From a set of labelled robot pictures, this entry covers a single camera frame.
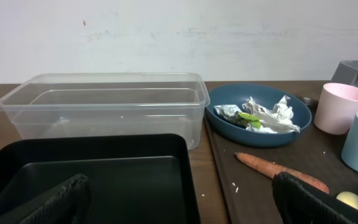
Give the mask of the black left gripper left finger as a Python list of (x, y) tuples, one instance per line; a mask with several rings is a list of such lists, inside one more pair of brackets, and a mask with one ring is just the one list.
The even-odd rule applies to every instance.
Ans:
[(76, 174), (0, 216), (0, 224), (80, 224), (90, 207), (89, 178)]

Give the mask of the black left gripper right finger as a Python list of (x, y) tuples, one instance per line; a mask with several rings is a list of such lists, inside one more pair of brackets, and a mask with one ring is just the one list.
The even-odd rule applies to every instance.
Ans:
[(287, 172), (274, 176), (272, 192), (285, 224), (358, 224), (358, 210)]

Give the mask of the orange carrot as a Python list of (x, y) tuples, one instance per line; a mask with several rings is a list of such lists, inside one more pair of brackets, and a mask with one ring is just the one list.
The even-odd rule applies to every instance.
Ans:
[(307, 184), (312, 185), (313, 187), (325, 192), (326, 194), (329, 193), (329, 188), (326, 184), (324, 184), (322, 181), (310, 176), (306, 175), (302, 172), (299, 172), (297, 170), (290, 169), (285, 166), (281, 166), (279, 164), (266, 161), (264, 159), (261, 159), (259, 157), (253, 156), (251, 154), (247, 154), (244, 152), (235, 152), (235, 157), (241, 161), (246, 166), (252, 168), (253, 170), (256, 170), (257, 172), (269, 177), (274, 178), (276, 175), (278, 175), (281, 172), (289, 173), (298, 179), (306, 182)]

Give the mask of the white tissue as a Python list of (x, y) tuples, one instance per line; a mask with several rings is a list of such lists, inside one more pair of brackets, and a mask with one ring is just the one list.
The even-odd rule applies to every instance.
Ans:
[[(237, 105), (217, 105), (214, 106), (214, 111), (229, 123), (248, 131), (267, 134), (299, 133), (301, 128), (293, 124), (294, 113), (292, 107), (287, 105), (288, 100), (290, 100), (290, 97), (284, 95), (270, 110), (256, 103), (253, 97), (250, 97), (242, 104), (242, 109)], [(257, 129), (250, 124), (241, 125), (239, 112), (249, 113), (260, 118), (261, 127)]]

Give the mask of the pink plastic cup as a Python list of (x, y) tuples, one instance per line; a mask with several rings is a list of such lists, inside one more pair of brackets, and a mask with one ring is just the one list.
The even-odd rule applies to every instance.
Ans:
[(319, 98), (314, 125), (325, 133), (345, 134), (358, 111), (358, 87), (326, 83)]

